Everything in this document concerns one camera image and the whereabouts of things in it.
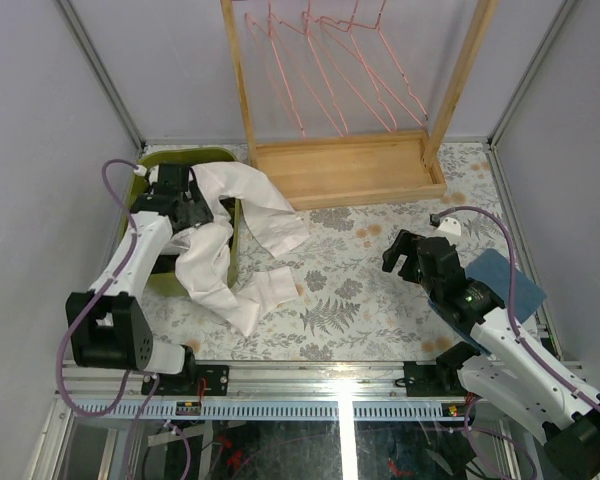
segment gray wall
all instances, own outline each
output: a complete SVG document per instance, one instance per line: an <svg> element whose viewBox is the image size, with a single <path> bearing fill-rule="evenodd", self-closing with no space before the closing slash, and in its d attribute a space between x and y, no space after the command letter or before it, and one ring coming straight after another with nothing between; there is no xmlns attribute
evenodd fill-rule
<svg viewBox="0 0 600 480"><path fill-rule="evenodd" d="M50 0L0 1L0 479L20 478L54 392L64 301L113 223L99 166L134 150ZM127 172L112 172L123 190Z"/></svg>
<svg viewBox="0 0 600 480"><path fill-rule="evenodd" d="M562 1L500 2L448 136L487 136L492 132ZM145 137L203 142L243 138L219 0L74 0L74 3ZM353 0L315 0L314 6L316 11L342 12L342 5L351 8L353 3ZM370 12L380 3L362 2L362 5ZM299 5L296 0L274 1L275 8L285 18L298 17ZM474 1L466 0L388 2L387 37L404 60L403 65L408 67L405 69L416 93L423 97L433 114L442 98L474 5ZM234 8L240 16L245 10L262 12L263 7L266 7L265 0L249 0L235 2ZM363 11L361 18L370 19L369 12ZM244 27L242 16L238 26L241 30ZM382 57L381 63L373 63L379 61L374 55L379 49L377 41L375 44L373 39L367 41L364 32L358 40L374 68L393 72L386 63L387 56ZM258 138L297 138L271 92L261 62L253 51L253 40L244 38L243 45L247 50L247 80L250 80ZM306 51L299 52L298 58L308 59L306 55ZM346 64L347 55L343 53L338 59ZM362 88L364 70L358 68L357 74L362 77L358 88ZM400 88L399 78L389 77L392 79L389 83ZM367 91L370 88L368 82L366 88ZM382 128L346 86L341 91L344 95L341 104L347 106L354 119L354 131ZM303 108L319 112L306 91L299 96L298 103ZM413 126L406 114L399 120L403 128ZM335 133L321 112L313 115L308 123L313 136Z"/></svg>
<svg viewBox="0 0 600 480"><path fill-rule="evenodd" d="M600 387L600 0L584 0L499 145L565 350Z"/></svg>

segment white towel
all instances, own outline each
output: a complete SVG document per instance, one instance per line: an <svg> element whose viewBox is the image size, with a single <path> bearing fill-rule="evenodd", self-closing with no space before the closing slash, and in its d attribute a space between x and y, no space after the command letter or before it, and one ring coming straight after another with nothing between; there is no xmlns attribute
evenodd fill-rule
<svg viewBox="0 0 600 480"><path fill-rule="evenodd" d="M255 273L235 293L227 286L231 217L222 198L239 198L254 238L278 258L309 238L309 231L289 202L267 176L237 162L215 162L193 167L214 221L174 235L171 248L181 252L176 277L191 300L217 313L243 335L251 335L260 319L276 305L297 298L289 267Z"/></svg>

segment laundry basket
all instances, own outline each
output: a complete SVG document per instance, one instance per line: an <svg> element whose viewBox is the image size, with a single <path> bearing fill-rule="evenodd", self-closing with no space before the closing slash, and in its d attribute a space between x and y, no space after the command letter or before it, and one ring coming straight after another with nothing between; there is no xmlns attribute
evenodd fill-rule
<svg viewBox="0 0 600 480"><path fill-rule="evenodd" d="M155 167L161 163L182 163L185 165L198 165L210 162L235 162L236 157L228 150L219 147L192 148L187 150L165 150L152 153L142 158L138 163L147 168ZM128 205L147 188L146 181L136 175L133 176L131 191L129 192ZM240 200L227 199L222 204L227 208L232 218L233 237L229 240L231 249L231 263L227 281L231 287L238 279L238 227L240 225ZM167 297L186 296L187 291L176 278L175 273L156 273L149 276L147 282L151 288Z"/></svg>

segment floral pattern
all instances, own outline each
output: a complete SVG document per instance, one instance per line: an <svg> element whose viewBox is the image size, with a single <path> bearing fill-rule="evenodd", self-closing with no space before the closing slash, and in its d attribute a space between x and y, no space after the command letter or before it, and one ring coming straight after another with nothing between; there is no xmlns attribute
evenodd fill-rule
<svg viewBox="0 0 600 480"><path fill-rule="evenodd" d="M150 147L147 153L163 149ZM244 161L246 148L225 147ZM311 238L274 260L242 222L238 282L254 272L289 266L299 298L265 316L244 338L187 297L165 298L145 289L142 308L157 338L190 345L199 359L373 361L429 360L458 337L429 307L421 287L382 271L382 252L401 229L429 235L429 214L474 205L499 217L502 209L481 144L444 144L439 153L447 194L415 203L340 207L301 212ZM506 244L487 219L454 214L463 225L458 252L464 265L486 248Z"/></svg>

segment wooden frame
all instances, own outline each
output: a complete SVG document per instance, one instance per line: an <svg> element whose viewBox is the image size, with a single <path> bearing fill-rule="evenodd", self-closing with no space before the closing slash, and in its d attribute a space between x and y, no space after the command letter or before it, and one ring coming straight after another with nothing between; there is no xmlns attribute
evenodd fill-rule
<svg viewBox="0 0 600 480"><path fill-rule="evenodd" d="M426 130L257 144L242 72L234 0L221 0L251 165L298 210L439 198L438 149L498 0L478 0L431 135Z"/></svg>

